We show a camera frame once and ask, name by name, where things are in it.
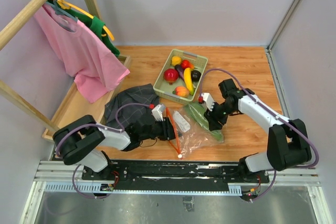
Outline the green fake leafy vegetable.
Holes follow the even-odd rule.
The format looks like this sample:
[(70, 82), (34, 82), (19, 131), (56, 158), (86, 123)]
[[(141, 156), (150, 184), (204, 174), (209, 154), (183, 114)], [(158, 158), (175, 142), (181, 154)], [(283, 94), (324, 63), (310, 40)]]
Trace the green fake leafy vegetable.
[(219, 143), (224, 141), (224, 136), (221, 130), (209, 130), (208, 120), (205, 118), (204, 114), (206, 110), (202, 105), (196, 102), (192, 102), (183, 106), (183, 110), (186, 112), (187, 116), (193, 119), (213, 140)]

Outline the clear zip top bag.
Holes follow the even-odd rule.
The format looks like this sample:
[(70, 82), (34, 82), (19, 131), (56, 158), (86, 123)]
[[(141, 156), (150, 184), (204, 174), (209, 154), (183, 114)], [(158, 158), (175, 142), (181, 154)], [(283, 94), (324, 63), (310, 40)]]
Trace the clear zip top bag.
[(186, 158), (200, 147), (222, 144), (213, 140), (203, 129), (181, 108), (167, 108), (166, 115), (173, 120), (177, 139), (169, 141), (177, 152), (179, 159)]

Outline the orange fake peach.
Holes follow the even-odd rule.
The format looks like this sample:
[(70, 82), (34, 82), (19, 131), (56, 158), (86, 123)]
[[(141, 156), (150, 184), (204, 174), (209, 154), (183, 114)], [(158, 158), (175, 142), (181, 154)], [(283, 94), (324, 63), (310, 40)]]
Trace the orange fake peach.
[(187, 98), (190, 94), (189, 90), (184, 87), (184, 86), (178, 86), (176, 87), (173, 92), (174, 95), (179, 96), (179, 97), (183, 97), (183, 98)]

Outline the dark fake avocado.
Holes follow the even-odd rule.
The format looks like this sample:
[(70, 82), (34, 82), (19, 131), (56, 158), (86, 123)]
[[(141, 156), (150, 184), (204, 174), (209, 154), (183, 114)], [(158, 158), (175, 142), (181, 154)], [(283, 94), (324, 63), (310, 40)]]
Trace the dark fake avocado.
[(193, 82), (199, 82), (202, 74), (198, 70), (191, 71), (191, 79)]

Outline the yellow fake banana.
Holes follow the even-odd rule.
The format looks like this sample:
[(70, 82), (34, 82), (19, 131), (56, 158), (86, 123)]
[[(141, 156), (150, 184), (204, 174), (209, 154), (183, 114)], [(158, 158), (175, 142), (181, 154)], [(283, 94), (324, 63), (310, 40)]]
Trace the yellow fake banana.
[(186, 88), (188, 89), (190, 95), (194, 95), (194, 86), (191, 78), (191, 68), (184, 69), (184, 82), (186, 85)]

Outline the red fake apple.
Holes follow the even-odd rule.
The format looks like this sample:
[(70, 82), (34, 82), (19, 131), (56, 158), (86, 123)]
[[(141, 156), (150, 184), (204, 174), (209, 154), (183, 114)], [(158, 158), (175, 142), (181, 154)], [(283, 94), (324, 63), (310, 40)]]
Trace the red fake apple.
[(175, 83), (177, 81), (177, 79), (179, 78), (179, 73), (177, 70), (175, 69), (167, 69), (164, 74), (163, 74), (163, 79), (169, 83), (169, 85), (172, 85), (173, 83)]

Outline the purple fake eggplant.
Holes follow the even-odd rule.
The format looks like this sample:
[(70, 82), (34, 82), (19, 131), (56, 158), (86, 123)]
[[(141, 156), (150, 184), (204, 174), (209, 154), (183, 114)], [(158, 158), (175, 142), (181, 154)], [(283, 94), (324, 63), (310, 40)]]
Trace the purple fake eggplant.
[(184, 80), (184, 69), (181, 65), (175, 65), (174, 69), (178, 72), (179, 77)]

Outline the yellow fake orange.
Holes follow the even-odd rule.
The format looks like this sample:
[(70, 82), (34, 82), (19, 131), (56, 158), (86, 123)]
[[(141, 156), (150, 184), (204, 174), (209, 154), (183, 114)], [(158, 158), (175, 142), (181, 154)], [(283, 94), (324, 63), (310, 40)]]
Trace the yellow fake orange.
[(182, 58), (179, 56), (173, 56), (171, 58), (171, 66), (176, 66), (176, 65), (180, 65), (182, 63)]

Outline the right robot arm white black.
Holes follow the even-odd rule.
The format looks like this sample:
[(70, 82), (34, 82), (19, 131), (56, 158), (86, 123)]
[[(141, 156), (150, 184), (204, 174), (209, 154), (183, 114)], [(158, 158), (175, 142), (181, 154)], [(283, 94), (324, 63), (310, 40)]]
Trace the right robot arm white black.
[(245, 114), (267, 134), (267, 150), (243, 157), (238, 162), (238, 177), (250, 182), (258, 172), (282, 171), (311, 160), (307, 130), (300, 119), (291, 120), (264, 104), (251, 90), (239, 89), (233, 79), (222, 81), (219, 90), (224, 102), (214, 101), (210, 93), (201, 93), (198, 102), (206, 109), (204, 116), (210, 131), (220, 130), (229, 116)]

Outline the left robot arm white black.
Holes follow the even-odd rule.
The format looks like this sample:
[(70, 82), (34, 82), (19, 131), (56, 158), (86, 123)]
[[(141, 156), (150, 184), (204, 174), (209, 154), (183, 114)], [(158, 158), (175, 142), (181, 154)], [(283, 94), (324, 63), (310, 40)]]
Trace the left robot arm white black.
[(142, 141), (156, 138), (173, 140), (175, 131), (170, 119), (157, 121), (150, 114), (142, 115), (124, 131), (97, 123), (91, 115), (85, 115), (52, 136), (56, 153), (65, 165), (85, 165), (102, 180), (112, 175), (112, 166), (106, 155), (97, 150), (98, 146), (128, 152), (138, 148)]

